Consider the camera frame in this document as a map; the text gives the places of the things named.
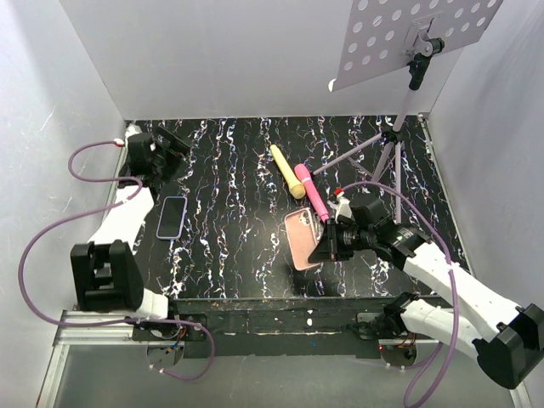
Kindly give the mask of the pink phone case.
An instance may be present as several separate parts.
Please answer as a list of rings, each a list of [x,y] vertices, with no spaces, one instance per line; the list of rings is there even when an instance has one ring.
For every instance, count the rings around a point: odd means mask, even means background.
[[[316,227],[309,207],[288,213],[284,218],[292,264],[296,271],[318,268],[322,263],[311,263],[309,256],[317,246]]]

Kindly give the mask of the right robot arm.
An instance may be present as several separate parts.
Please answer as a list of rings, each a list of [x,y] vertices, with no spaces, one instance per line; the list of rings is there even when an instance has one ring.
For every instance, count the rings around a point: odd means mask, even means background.
[[[413,332],[448,344],[474,359],[495,383],[515,389],[543,359],[543,310],[522,307],[492,291],[412,224],[397,224],[380,200],[344,201],[326,220],[313,264],[351,259],[371,250],[418,279],[452,307],[443,310],[403,293],[368,324],[374,332],[404,337]]]

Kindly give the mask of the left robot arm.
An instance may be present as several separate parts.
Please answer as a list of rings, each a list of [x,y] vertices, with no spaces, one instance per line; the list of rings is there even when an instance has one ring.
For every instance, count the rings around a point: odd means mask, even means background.
[[[175,338],[181,320],[168,311],[167,297],[145,288],[133,248],[146,216],[161,207],[156,237],[174,241],[181,236],[187,200],[159,197],[191,143],[162,125],[144,133],[136,125],[127,128],[115,144],[127,153],[114,182],[114,208],[108,210],[98,230],[85,244],[71,249],[76,299],[81,310],[124,313],[152,319],[151,329],[164,340]]]

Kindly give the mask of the phone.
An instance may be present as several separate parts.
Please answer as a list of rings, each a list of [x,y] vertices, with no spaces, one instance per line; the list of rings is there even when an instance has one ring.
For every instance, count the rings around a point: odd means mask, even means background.
[[[182,235],[187,199],[183,196],[167,196],[162,204],[156,238],[176,241]]]

